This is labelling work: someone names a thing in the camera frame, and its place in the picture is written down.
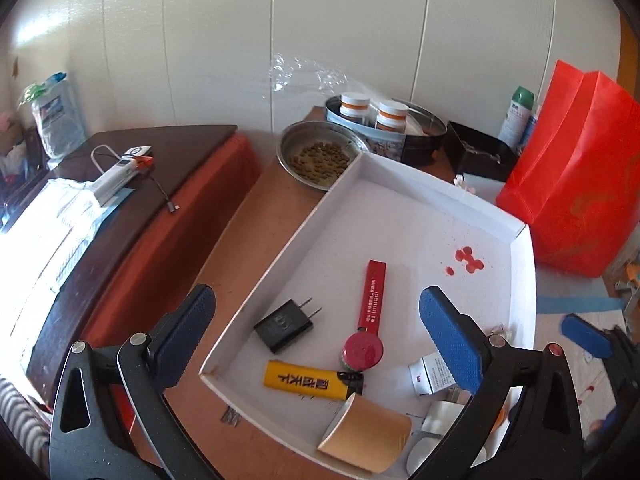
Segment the white cardboard tray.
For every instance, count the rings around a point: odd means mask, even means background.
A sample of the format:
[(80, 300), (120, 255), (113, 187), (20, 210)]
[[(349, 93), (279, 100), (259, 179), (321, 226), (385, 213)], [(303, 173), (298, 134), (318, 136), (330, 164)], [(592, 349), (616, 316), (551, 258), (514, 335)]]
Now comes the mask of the white cardboard tray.
[(359, 156), (273, 261), (222, 332), (201, 367), (209, 389), (245, 420), (303, 457), (343, 476), (364, 471), (318, 451), (337, 402), (267, 388), (271, 352), (255, 324), (286, 300), (306, 300), (314, 326), (281, 360), (337, 370), (356, 330), (370, 261), (386, 264), (381, 362), (364, 375), (364, 396), (401, 414), (421, 416), (409, 365), (433, 352), (418, 310), (428, 286), (490, 330), (502, 326), (515, 347), (532, 348), (536, 272), (528, 227), (461, 188), (399, 162)]

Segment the black small box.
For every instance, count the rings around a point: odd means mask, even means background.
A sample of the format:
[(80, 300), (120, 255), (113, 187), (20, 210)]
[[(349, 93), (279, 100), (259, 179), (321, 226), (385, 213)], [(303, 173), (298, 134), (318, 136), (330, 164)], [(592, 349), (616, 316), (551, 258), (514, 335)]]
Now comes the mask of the black small box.
[(518, 161), (498, 138), (458, 122), (448, 122), (442, 147), (455, 174), (506, 182)]

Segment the blue printed plastic bag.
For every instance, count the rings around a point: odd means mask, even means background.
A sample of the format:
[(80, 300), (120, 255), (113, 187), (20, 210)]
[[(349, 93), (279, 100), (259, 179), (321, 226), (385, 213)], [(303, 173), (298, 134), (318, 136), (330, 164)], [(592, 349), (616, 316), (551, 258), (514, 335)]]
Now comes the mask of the blue printed plastic bag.
[(20, 106), (29, 105), (38, 134), (49, 159), (57, 165), (86, 142), (72, 85), (67, 74), (57, 72), (38, 84), (30, 84), (21, 95)]

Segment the green cap spray bottle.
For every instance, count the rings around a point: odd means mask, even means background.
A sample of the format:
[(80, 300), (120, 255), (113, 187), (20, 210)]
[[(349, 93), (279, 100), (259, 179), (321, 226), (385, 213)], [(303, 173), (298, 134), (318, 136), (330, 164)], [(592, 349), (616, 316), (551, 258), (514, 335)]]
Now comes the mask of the green cap spray bottle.
[(530, 113), (534, 106), (535, 96), (528, 89), (518, 86), (514, 91), (506, 116), (504, 116), (498, 139), (515, 151), (520, 143)]

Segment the red flat pen box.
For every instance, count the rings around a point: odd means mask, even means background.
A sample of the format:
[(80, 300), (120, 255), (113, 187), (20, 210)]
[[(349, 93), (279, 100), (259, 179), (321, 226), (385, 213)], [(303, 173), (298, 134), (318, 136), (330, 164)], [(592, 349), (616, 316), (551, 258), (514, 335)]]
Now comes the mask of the red flat pen box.
[(358, 318), (358, 330), (378, 334), (386, 281), (386, 263), (370, 260), (367, 266)]

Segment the metal bowl with pellets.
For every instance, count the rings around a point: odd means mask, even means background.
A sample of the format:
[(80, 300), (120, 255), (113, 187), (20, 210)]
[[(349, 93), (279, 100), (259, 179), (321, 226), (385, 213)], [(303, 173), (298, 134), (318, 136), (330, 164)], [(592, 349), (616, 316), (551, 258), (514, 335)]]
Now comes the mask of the metal bowl with pellets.
[(359, 155), (369, 152), (366, 141), (349, 128), (306, 120), (282, 131), (277, 159), (297, 182), (326, 192)]

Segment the small white medicine box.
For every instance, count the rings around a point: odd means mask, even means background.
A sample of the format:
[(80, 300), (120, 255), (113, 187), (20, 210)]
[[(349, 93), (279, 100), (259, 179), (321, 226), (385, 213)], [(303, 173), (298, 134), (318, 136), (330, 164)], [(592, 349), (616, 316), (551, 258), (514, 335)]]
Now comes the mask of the small white medicine box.
[(456, 384), (454, 376), (438, 352), (422, 356), (410, 364), (408, 370), (417, 396), (431, 396)]

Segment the white power strip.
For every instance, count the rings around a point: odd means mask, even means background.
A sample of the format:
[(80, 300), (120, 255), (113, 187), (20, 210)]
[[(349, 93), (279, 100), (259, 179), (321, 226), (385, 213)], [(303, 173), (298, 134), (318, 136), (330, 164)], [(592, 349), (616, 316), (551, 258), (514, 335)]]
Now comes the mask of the white power strip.
[(105, 206), (138, 172), (136, 158), (125, 155), (101, 177), (97, 178), (89, 186), (89, 191), (100, 206)]

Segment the red gift bag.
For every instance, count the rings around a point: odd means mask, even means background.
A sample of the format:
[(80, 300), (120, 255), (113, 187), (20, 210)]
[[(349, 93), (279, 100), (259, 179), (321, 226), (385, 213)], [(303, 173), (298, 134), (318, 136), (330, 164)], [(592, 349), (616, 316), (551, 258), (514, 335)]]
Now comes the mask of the red gift bag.
[(498, 206), (527, 223), (535, 258), (597, 278), (639, 222), (639, 104), (601, 72), (557, 62)]

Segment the white quilted mat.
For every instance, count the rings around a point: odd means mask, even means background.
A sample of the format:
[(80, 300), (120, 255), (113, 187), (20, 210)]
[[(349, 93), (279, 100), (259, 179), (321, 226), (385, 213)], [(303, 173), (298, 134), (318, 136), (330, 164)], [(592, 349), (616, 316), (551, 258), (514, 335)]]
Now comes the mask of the white quilted mat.
[(615, 400), (602, 361), (561, 334), (560, 324), (565, 315), (563, 307), (538, 308), (535, 348), (542, 350), (550, 342), (556, 342), (564, 349), (574, 382), (582, 436), (585, 438), (592, 424), (605, 419), (615, 408)]

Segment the red cap small bottle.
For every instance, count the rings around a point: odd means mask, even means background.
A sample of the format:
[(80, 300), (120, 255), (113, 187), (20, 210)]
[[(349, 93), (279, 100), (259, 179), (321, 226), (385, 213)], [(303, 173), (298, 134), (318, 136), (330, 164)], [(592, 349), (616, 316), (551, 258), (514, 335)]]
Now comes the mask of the red cap small bottle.
[(378, 365), (383, 354), (384, 346), (377, 334), (358, 330), (344, 342), (341, 360), (348, 370), (363, 372)]

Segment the orange label pill bottle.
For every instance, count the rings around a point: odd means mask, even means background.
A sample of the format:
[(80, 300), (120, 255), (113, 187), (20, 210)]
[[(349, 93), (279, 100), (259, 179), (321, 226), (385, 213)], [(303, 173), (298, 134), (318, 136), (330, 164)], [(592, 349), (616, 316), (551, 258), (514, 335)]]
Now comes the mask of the orange label pill bottle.
[(369, 121), (370, 98), (359, 92), (343, 92), (340, 96), (340, 115), (359, 125)]

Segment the round decorated tin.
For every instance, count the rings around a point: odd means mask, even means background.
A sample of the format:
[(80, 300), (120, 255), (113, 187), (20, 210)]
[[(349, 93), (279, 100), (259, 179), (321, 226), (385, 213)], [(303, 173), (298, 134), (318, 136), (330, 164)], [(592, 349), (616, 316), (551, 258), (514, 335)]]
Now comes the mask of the round decorated tin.
[(415, 167), (434, 162), (447, 131), (425, 108), (360, 92), (332, 96), (324, 111), (326, 120), (355, 131), (372, 153)]

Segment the dark wooden side table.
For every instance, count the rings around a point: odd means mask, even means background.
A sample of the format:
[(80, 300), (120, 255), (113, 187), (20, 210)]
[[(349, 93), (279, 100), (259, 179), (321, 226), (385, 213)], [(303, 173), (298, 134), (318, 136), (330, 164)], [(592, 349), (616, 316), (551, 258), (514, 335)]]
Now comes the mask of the dark wooden side table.
[(118, 152), (149, 145), (155, 160), (155, 178), (132, 180), (134, 192), (101, 224), (61, 287), (32, 346), (26, 377), (44, 404), (53, 404), (68, 347), (81, 334), (128, 250), (166, 206), (164, 196), (177, 192), (235, 131), (235, 125), (199, 125), (98, 132), (49, 172), (49, 179), (95, 179), (98, 170), (89, 155), (100, 144)]

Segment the brown tape roll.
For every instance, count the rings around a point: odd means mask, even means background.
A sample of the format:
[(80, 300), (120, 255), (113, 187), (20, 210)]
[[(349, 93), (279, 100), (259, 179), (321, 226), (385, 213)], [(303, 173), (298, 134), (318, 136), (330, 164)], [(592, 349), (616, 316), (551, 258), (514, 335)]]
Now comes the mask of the brown tape roll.
[(336, 413), (317, 450), (372, 474), (398, 460), (411, 434), (407, 415), (353, 393)]

